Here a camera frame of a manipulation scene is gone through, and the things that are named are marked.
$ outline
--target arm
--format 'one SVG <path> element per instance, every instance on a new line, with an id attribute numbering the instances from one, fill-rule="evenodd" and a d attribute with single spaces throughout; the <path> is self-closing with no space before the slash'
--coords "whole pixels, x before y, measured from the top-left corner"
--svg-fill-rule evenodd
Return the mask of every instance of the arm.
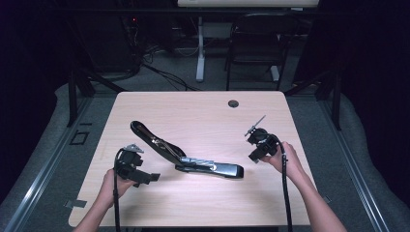
<path id="1" fill-rule="evenodd" d="M 123 180 L 121 177 L 117 177 L 117 188 L 119 196 L 121 197 L 122 195 L 124 195 L 127 189 L 134 184 L 135 182 L 133 181 Z M 87 212 L 79 225 L 73 230 L 74 232 L 97 231 L 106 212 L 114 204 L 113 190 L 114 170 L 109 169 L 103 177 L 102 187 L 100 188 L 100 192 L 97 195 L 97 199 L 94 201 L 90 210 Z"/>
<path id="2" fill-rule="evenodd" d="M 287 142 L 283 142 L 283 148 L 288 160 L 286 175 L 295 184 L 304 199 L 307 207 L 307 215 L 313 231 L 346 231 L 336 214 L 317 192 L 308 174 L 296 155 L 295 149 Z M 270 163 L 277 171 L 281 172 L 280 149 L 272 157 L 264 157 L 261 160 Z"/>

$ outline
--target human hand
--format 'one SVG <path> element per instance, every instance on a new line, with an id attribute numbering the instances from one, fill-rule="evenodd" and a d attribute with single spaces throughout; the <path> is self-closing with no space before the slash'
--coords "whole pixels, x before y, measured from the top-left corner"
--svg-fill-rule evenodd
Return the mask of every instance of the human hand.
<path id="1" fill-rule="evenodd" d="M 120 176 L 117 176 L 118 196 L 119 197 L 123 196 L 124 193 L 127 191 L 127 189 L 135 184 L 136 182 L 134 181 L 124 180 Z M 102 186 L 100 188 L 100 192 L 97 196 L 96 202 L 100 202 L 106 208 L 112 207 L 112 205 L 114 204 L 113 191 L 114 191 L 114 170 L 109 169 L 106 171 L 103 177 Z"/>
<path id="2" fill-rule="evenodd" d="M 298 182 L 298 180 L 302 180 L 303 177 L 306 175 L 304 168 L 299 161 L 298 155 L 296 154 L 295 149 L 293 146 L 287 142 L 282 142 L 283 149 L 286 153 L 286 175 L 292 182 Z M 282 153 L 280 150 L 280 146 L 277 147 L 278 151 L 275 153 L 274 156 L 266 156 L 263 157 L 261 160 L 264 162 L 268 162 L 271 164 L 278 172 L 282 172 Z"/>

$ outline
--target white desk leg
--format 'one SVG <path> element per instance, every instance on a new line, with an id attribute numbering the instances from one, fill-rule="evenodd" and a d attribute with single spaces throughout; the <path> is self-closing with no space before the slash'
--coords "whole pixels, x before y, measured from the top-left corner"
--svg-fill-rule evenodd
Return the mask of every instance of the white desk leg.
<path id="1" fill-rule="evenodd" d="M 198 19 L 198 66 L 196 67 L 196 81 L 204 81 L 205 56 L 202 17 Z"/>
<path id="2" fill-rule="evenodd" d="M 278 66 L 271 66 L 271 75 L 272 75 L 273 81 L 279 80 Z"/>

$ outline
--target person's right hand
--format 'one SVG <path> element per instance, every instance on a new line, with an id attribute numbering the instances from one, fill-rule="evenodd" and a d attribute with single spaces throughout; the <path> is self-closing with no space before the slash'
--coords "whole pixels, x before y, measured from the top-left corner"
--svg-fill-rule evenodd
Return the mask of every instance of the person's right hand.
<path id="1" fill-rule="evenodd" d="M 298 155 L 296 154 L 293 146 L 287 142 L 282 142 L 283 149 L 286 153 L 286 175 L 289 179 L 295 183 L 295 181 L 302 180 L 304 175 L 306 175 L 304 168 L 299 161 Z M 277 147 L 278 151 L 274 156 L 266 156 L 261 160 L 270 163 L 277 171 L 281 173 L 282 171 L 282 153 L 280 146 Z"/>

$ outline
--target desk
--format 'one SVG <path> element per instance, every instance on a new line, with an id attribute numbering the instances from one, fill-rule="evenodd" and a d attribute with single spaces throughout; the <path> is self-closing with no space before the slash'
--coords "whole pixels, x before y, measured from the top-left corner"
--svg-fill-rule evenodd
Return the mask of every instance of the desk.
<path id="1" fill-rule="evenodd" d="M 178 7 L 185 8 L 315 8 L 319 0 L 178 0 Z M 198 65 L 196 67 L 196 81 L 204 81 L 205 55 L 203 21 L 198 19 Z M 278 80 L 278 68 L 272 67 L 271 74 L 274 80 Z"/>
<path id="2" fill-rule="evenodd" d="M 233 108 L 228 102 L 235 100 Z M 281 92 L 123 92 L 118 95 L 100 143 L 69 219 L 76 226 L 90 209 L 105 171 L 112 168 L 118 150 L 135 143 L 144 160 L 138 169 L 161 173 L 157 182 L 130 188 L 120 199 L 121 225 L 137 227 L 275 226 L 286 225 L 281 175 L 273 166 L 255 164 L 248 155 L 255 149 L 244 134 L 258 125 L 282 141 L 293 144 L 311 178 L 308 162 L 286 99 Z M 184 173 L 157 154 L 130 129 L 143 123 L 156 136 L 180 147 L 188 157 L 239 164 L 243 179 Z M 294 224 L 308 224 L 305 204 L 288 181 Z M 115 224 L 111 208 L 101 226 Z"/>

